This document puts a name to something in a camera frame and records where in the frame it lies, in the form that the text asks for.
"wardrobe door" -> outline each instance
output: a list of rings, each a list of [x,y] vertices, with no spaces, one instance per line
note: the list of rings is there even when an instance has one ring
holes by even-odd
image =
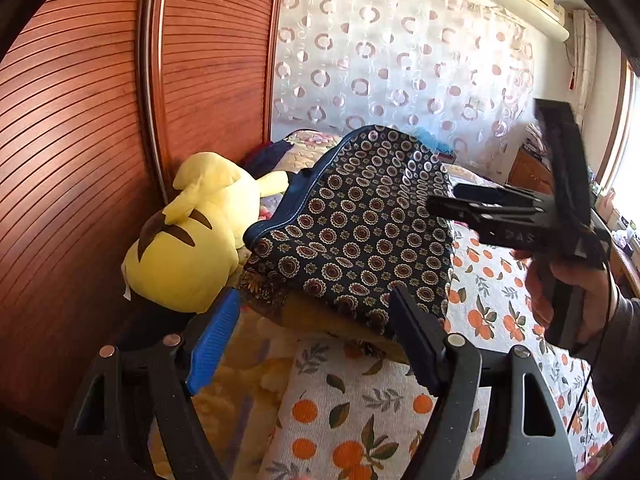
[[[136,97],[138,0],[47,0],[0,64],[0,408],[55,434],[131,312],[161,207]]]
[[[160,137],[168,180],[192,153],[212,151],[237,162],[269,139],[279,3],[165,0]]]

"metal rivet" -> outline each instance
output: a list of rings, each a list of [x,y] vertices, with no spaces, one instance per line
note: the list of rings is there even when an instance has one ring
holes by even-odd
[[[177,334],[167,334],[162,338],[164,346],[176,346],[180,343],[180,336]]]
[[[460,347],[465,345],[465,338],[460,334],[449,334],[449,336],[447,337],[447,341],[451,346]]]
[[[529,357],[531,355],[531,352],[529,351],[528,348],[525,348],[522,345],[516,345],[513,347],[513,353],[516,354],[518,357],[522,357],[523,359],[526,359],[527,357]]]
[[[100,357],[111,357],[115,351],[116,351],[115,346],[105,345],[102,348],[100,348],[100,351],[98,353],[100,354]]]

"pikachu plush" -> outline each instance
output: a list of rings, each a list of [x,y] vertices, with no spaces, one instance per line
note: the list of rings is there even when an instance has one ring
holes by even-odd
[[[258,220],[260,197],[284,192],[285,171],[255,180],[217,153],[180,166],[170,204],[142,227],[122,263],[140,296],[180,312],[205,312],[238,267],[244,231]]]

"wooden furniture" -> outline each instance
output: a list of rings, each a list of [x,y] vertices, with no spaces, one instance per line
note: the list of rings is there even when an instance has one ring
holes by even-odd
[[[512,186],[553,194],[551,171],[523,148],[518,150],[507,182]]]
[[[634,298],[640,298],[640,273],[622,249],[613,244],[611,250],[610,270],[618,285],[625,285],[631,290]]]
[[[269,138],[280,0],[38,1],[0,52],[0,423],[53,442],[176,167]]]

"floral quilt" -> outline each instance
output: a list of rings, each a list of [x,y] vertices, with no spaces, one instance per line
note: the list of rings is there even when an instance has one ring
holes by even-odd
[[[545,341],[524,287],[526,264],[507,249],[481,244],[466,226],[453,227],[454,273],[445,330],[463,333],[478,348],[528,347],[565,424],[580,402],[568,437],[576,470],[583,468],[611,437],[593,389],[578,399],[588,365]],[[473,473],[489,394],[483,388],[476,400],[457,478]],[[400,478],[434,402],[406,365],[363,356],[339,340],[303,341],[258,478]]]

